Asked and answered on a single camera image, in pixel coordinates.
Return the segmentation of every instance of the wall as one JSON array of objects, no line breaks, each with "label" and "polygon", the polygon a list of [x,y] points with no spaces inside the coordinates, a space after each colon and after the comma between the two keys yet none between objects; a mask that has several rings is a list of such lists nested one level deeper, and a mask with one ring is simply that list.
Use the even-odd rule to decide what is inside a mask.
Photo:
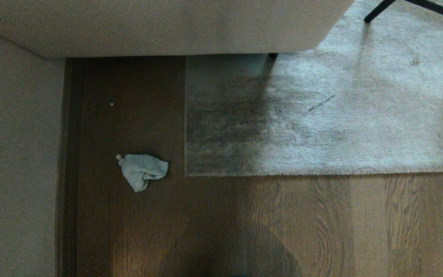
[{"label": "wall", "polygon": [[0,37],[0,276],[53,276],[64,60]]}]

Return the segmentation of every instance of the wooden floor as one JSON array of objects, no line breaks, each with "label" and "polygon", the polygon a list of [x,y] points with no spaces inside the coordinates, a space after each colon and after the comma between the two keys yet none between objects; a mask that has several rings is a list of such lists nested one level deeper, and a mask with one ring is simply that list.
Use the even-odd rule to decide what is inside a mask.
[{"label": "wooden floor", "polygon": [[[443,174],[184,177],[184,66],[89,62],[78,276],[443,277]],[[134,193],[127,153],[167,177]]]}]

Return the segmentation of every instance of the gray rug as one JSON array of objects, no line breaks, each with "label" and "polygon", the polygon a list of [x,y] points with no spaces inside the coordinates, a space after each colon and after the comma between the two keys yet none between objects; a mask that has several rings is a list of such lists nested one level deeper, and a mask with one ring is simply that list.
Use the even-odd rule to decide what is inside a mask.
[{"label": "gray rug", "polygon": [[188,57],[186,175],[443,172],[443,16],[378,3],[276,61]]}]

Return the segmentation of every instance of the chair leg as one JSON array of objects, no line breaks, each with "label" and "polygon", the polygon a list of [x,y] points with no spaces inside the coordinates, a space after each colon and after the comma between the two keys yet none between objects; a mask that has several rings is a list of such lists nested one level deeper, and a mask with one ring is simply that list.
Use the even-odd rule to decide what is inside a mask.
[{"label": "chair leg", "polygon": [[376,18],[381,12],[383,12],[387,7],[389,7],[396,0],[384,0],[382,1],[373,11],[370,12],[365,17],[365,22],[370,23],[374,18]]}]

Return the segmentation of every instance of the dish towel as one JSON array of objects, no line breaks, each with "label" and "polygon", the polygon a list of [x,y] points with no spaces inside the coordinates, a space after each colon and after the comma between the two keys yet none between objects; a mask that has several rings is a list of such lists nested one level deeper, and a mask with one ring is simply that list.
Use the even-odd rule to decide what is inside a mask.
[{"label": "dish towel", "polygon": [[168,162],[150,155],[126,154],[116,156],[123,175],[135,192],[144,191],[150,180],[162,179],[167,175]]}]

